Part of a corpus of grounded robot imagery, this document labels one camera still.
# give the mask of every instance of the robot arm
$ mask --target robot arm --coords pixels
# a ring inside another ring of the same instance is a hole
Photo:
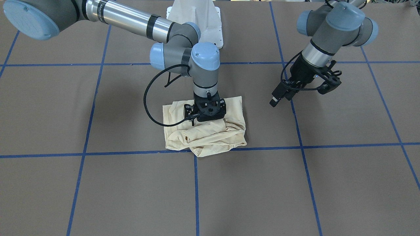
[[[168,71],[193,77],[194,105],[185,107],[186,119],[209,121],[226,114],[217,88],[219,50],[214,44],[198,42],[200,29],[192,22],[178,24],[112,0],[7,0],[3,8],[18,30],[38,40],[57,36],[79,20],[100,21],[155,40],[159,43],[150,51],[154,68],[181,65]]]
[[[317,90],[321,94],[334,90],[341,84],[338,77],[341,72],[331,70],[335,61],[331,61],[329,66],[326,64],[342,46],[366,45],[376,38],[376,22],[366,18],[357,8],[363,4],[363,0],[350,3],[332,0],[328,4],[315,11],[305,11],[299,16],[298,32],[312,36],[312,39],[304,50],[296,55],[298,58],[290,69],[289,80],[282,80],[273,91],[270,101],[273,107],[284,97],[291,100],[301,90]],[[305,89],[315,76],[325,81],[317,88]]]

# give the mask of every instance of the grid line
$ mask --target grid line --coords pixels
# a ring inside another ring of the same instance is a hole
[[[366,64],[366,61],[337,61],[338,64]],[[413,64],[420,61],[369,61],[370,64]],[[281,61],[244,61],[244,62],[221,62],[221,65],[270,65],[285,64]],[[30,67],[30,66],[149,66],[150,63],[46,63],[46,64],[3,64],[2,67]]]
[[[365,60],[366,60],[367,66],[369,67],[369,70],[370,70],[370,73],[371,73],[371,75],[372,75],[373,81],[375,82],[376,89],[378,90],[379,96],[381,97],[381,100],[382,100],[383,106],[385,107],[386,113],[388,114],[388,117],[389,117],[389,120],[390,120],[390,122],[391,122],[391,124],[392,124],[392,127],[394,128],[395,135],[396,135],[396,137],[397,137],[397,139],[398,139],[398,142],[399,142],[399,143],[400,143],[400,145],[401,145],[402,152],[404,153],[405,159],[406,159],[406,161],[407,161],[407,163],[408,163],[408,166],[409,166],[409,168],[410,168],[410,170],[411,170],[411,173],[412,173],[412,175],[413,175],[413,177],[414,177],[414,180],[415,180],[415,182],[416,182],[416,184],[417,184],[417,188],[420,190],[420,183],[419,183],[419,180],[418,180],[418,178],[417,178],[416,172],[414,171],[414,168],[413,168],[413,166],[412,166],[412,164],[411,164],[410,158],[408,157],[407,152],[406,152],[406,150],[405,150],[405,147],[404,147],[404,145],[402,144],[401,137],[400,137],[400,135],[399,135],[399,133],[398,133],[398,130],[397,130],[396,126],[395,126],[394,120],[392,119],[391,112],[389,111],[388,106],[386,105],[386,102],[385,102],[385,99],[384,99],[384,97],[383,97],[383,95],[382,95],[381,89],[379,88],[378,81],[376,80],[375,74],[373,73],[372,67],[370,66],[370,62],[369,62],[369,60],[368,60],[368,56],[366,55],[365,50],[363,49],[363,47],[362,47],[362,46],[360,46],[360,49],[361,49],[361,51],[362,51],[362,53],[363,53],[363,56],[365,57]]]
[[[17,31],[17,32],[16,32],[15,38],[13,39],[12,45],[11,45],[11,46],[10,46],[10,48],[9,48],[9,52],[7,53],[6,59],[4,60],[3,65],[1,66],[1,70],[0,70],[0,78],[1,78],[1,76],[3,75],[4,69],[5,69],[5,68],[6,68],[6,66],[7,66],[7,61],[9,60],[9,57],[10,57],[10,55],[12,54],[12,50],[13,50],[13,47],[15,46],[16,40],[18,39],[19,32],[20,32],[20,31]]]
[[[91,126],[92,126],[93,114],[94,114],[94,111],[95,111],[96,95],[98,94],[98,88],[99,88],[99,84],[100,84],[100,81],[101,81],[103,64],[104,64],[104,61],[105,61],[106,49],[108,47],[108,40],[109,40],[110,32],[111,32],[111,25],[108,27],[108,32],[107,32],[105,45],[104,45],[104,51],[103,51],[103,55],[102,55],[101,67],[99,69],[98,80],[96,82],[95,94],[93,96],[92,109],[91,109],[90,118],[89,118],[89,125],[87,127],[87,132],[86,132],[86,141],[85,141],[84,148],[83,148],[83,155],[82,155],[81,160],[80,160],[79,175],[77,177],[76,189],[74,191],[73,204],[71,206],[70,218],[68,220],[68,227],[67,227],[67,234],[66,234],[67,236],[70,236],[71,226],[73,224],[73,217],[74,217],[74,211],[75,211],[75,208],[76,208],[77,195],[79,193],[81,175],[82,175],[84,160],[85,160],[86,151],[87,151],[87,144],[89,142],[90,129],[91,129]]]
[[[280,37],[278,36],[278,32],[277,32],[276,19],[274,18],[273,6],[272,6],[271,2],[269,2],[269,5],[270,5],[270,11],[271,11],[271,18],[273,19],[274,31],[276,32],[278,50],[279,50],[279,53],[280,53],[282,66],[284,67],[284,58],[283,58],[283,53],[282,53],[282,50],[281,50]],[[286,80],[288,79],[286,70],[285,70],[285,78],[286,78]],[[317,223],[317,227],[318,227],[318,233],[319,233],[320,236],[323,236],[322,235],[321,223],[320,223],[319,216],[318,216],[318,210],[317,210],[317,207],[316,207],[315,196],[314,196],[313,189],[312,189],[311,177],[310,177],[308,166],[307,166],[307,163],[306,163],[305,150],[303,149],[302,138],[300,136],[300,131],[299,131],[299,124],[298,124],[297,117],[296,117],[296,111],[295,111],[294,105],[293,105],[293,100],[290,101],[290,105],[291,105],[291,109],[292,109],[294,119],[295,119],[295,122],[296,122],[296,132],[297,132],[297,136],[298,136],[298,139],[299,139],[299,148],[300,148],[300,151],[302,153],[302,160],[303,160],[303,164],[304,164],[304,167],[305,167],[306,178],[307,178],[308,186],[309,186],[309,192],[310,192],[310,195],[311,195],[311,200],[312,200],[312,205],[313,205],[313,209],[314,209],[315,219],[316,219],[316,223]]]
[[[417,146],[420,142],[402,143],[404,146]],[[400,143],[374,143],[374,144],[336,144],[336,145],[312,145],[312,146],[281,146],[281,147],[237,147],[231,151],[265,151],[265,150],[288,150],[288,149],[324,149],[324,148],[358,148],[358,147],[390,147],[401,146]],[[141,154],[168,154],[179,152],[191,152],[189,149],[175,150],[151,150],[151,151],[127,151],[127,152],[86,152],[86,156],[111,156],[111,155],[141,155]],[[74,157],[82,156],[83,153],[47,153],[47,154],[22,154],[0,155],[0,159],[6,158],[37,158],[37,157]]]
[[[194,155],[194,186],[195,186],[195,234],[200,236],[200,211],[198,201],[198,167],[197,156]]]

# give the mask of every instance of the black cable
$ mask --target black cable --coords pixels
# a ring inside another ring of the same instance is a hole
[[[327,4],[327,6],[329,6],[330,8],[334,8],[330,3],[329,3],[329,1],[330,0],[325,0],[325,3]]]
[[[164,127],[172,127],[172,126],[177,126],[177,125],[179,125],[179,124],[181,124],[182,122],[184,122],[184,121],[187,121],[187,120],[189,120],[188,118],[184,118],[183,120],[181,120],[180,122],[177,122],[177,123],[175,123],[175,124],[171,124],[171,125],[167,125],[167,124],[163,124],[163,123],[161,123],[161,122],[159,122],[159,121],[156,121],[151,115],[150,115],[150,113],[149,113],[149,110],[147,109],[147,105],[146,105],[146,96],[147,96],[147,92],[149,91],[149,89],[150,89],[150,86],[153,84],[153,82],[159,77],[159,76],[161,76],[163,73],[165,73],[165,72],[167,72],[168,70],[171,70],[171,69],[173,69],[173,68],[177,68],[177,67],[187,67],[187,70],[189,71],[189,66],[187,65],[187,64],[178,64],[178,65],[174,65],[174,66],[170,66],[170,67],[168,67],[168,68],[166,68],[166,69],[164,69],[163,71],[161,71],[161,72],[159,72],[155,77],[153,77],[153,79],[150,81],[150,83],[148,84],[148,86],[146,87],[146,91],[144,92],[144,97],[143,97],[143,104],[144,104],[144,109],[146,110],[146,113],[147,113],[147,115],[149,116],[149,118],[153,121],[153,122],[155,122],[156,124],[158,124],[158,125],[160,125],[160,126],[164,126]]]
[[[360,7],[359,9],[362,9],[362,8],[364,8],[365,6],[366,6],[366,4],[368,3],[368,0],[366,0],[365,1],[365,3],[363,4],[363,6],[362,7]]]
[[[169,81],[171,78],[171,73],[169,72],[169,76],[168,76],[168,82],[165,85],[165,88],[168,87],[169,85],[171,85],[171,83],[173,83],[175,80],[179,79],[182,75],[178,75],[177,77],[175,77],[173,80]]]
[[[295,58],[297,58],[300,54],[302,53],[302,51],[300,51],[298,54],[296,54],[294,57],[292,57],[291,59],[290,59],[290,61],[283,67],[283,70],[281,70],[281,74],[280,74],[280,83],[281,83],[281,85],[283,85],[285,88],[287,88],[287,89],[289,89],[289,90],[295,90],[295,91],[314,91],[314,90],[320,90],[321,88],[322,88],[322,86],[318,86],[318,87],[316,87],[316,88],[311,88],[311,89],[305,89],[305,88],[292,88],[292,87],[290,87],[288,84],[287,84],[287,82],[286,82],[286,80],[285,79],[283,79],[283,74],[284,74],[284,71],[286,70],[286,68],[290,65],[290,63],[295,59]]]
[[[281,85],[283,85],[285,88],[289,89],[289,90],[294,90],[294,91],[318,91],[320,89],[322,89],[325,85],[320,85],[316,88],[310,88],[310,89],[305,89],[305,88],[292,88],[290,85],[287,84],[287,81],[285,79],[283,79],[283,74],[286,70],[286,68],[290,65],[290,63],[297,58],[300,54],[302,53],[302,51],[300,51],[298,54],[296,54],[294,57],[292,57],[290,59],[290,61],[283,67],[283,70],[281,70],[281,74],[280,74],[280,83]],[[341,71],[332,71],[329,70],[328,71],[332,76],[340,76],[342,74]]]

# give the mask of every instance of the folded fabric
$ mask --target folded fabric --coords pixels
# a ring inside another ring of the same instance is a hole
[[[194,122],[185,121],[177,126],[164,127],[166,148],[182,150],[190,148],[197,157],[227,152],[237,146],[245,146],[245,119],[242,114],[242,97],[225,98],[226,115],[223,119]],[[184,118],[184,104],[193,100],[173,102],[163,106],[163,122],[173,124]]]

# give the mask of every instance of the blue joint cap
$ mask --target blue joint cap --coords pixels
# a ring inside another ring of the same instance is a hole
[[[195,29],[195,31],[197,32],[198,40],[200,40],[200,38],[201,38],[201,30],[198,27],[198,25],[195,24],[194,22],[190,22],[190,21],[189,22],[185,22],[185,24],[188,24],[188,25],[192,26]]]
[[[306,36],[308,36],[307,31],[306,31],[306,25],[308,23],[308,17],[309,17],[310,12],[311,12],[310,10],[306,10],[300,13],[299,18],[297,19],[297,22],[296,22],[297,31],[300,34],[303,34]]]
[[[370,34],[370,37],[366,41],[366,43],[362,44],[361,46],[365,46],[373,42],[376,39],[376,36],[378,36],[378,32],[379,32],[378,24],[374,20],[370,19],[369,17],[366,17],[366,18],[368,18],[372,22],[372,33]]]
[[[165,69],[165,59],[163,57],[163,43],[157,42],[150,49],[150,64],[155,69]]]
[[[215,71],[220,66],[219,49],[210,42],[199,42],[192,47],[191,58],[197,66]]]
[[[341,31],[356,30],[364,19],[363,11],[347,2],[337,3],[326,17],[331,27]]]
[[[3,11],[13,26],[33,39],[47,40],[60,33],[50,17],[28,3],[7,0],[3,4]]]

